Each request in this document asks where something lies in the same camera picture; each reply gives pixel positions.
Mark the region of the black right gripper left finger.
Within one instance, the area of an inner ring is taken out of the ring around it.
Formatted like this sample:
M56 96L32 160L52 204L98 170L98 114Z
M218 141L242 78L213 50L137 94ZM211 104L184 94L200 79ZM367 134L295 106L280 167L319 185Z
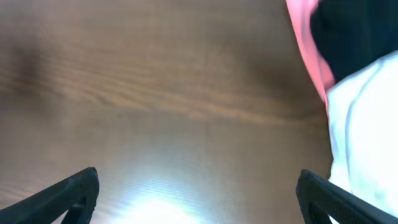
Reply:
M91 221L100 185L94 167L76 174L1 210L1 223L88 224Z

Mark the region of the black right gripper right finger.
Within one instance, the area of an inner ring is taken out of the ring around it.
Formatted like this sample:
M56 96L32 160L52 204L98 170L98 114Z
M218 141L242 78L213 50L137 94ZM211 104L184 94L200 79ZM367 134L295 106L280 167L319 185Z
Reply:
M303 169L296 195L305 224L397 224L397 218Z

